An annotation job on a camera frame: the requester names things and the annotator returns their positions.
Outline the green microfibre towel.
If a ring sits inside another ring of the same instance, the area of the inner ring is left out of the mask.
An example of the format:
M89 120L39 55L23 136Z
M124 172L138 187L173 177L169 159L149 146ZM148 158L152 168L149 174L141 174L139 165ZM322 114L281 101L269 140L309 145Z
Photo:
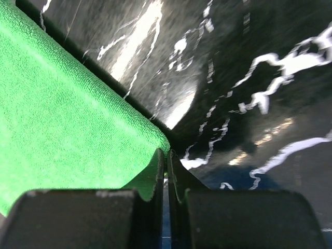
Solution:
M118 189L165 135L11 1L1 1L1 213L34 189Z

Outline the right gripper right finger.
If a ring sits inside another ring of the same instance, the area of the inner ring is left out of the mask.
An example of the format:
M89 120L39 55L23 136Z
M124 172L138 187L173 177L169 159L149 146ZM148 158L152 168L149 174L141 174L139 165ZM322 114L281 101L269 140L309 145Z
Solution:
M285 190L211 190L167 155L172 248L327 248L310 203Z

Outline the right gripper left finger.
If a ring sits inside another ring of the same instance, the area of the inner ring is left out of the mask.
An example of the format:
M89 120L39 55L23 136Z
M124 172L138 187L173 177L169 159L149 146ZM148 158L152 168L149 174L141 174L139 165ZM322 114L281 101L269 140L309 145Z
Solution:
M120 189L34 189L1 229L1 248L161 248L164 154Z

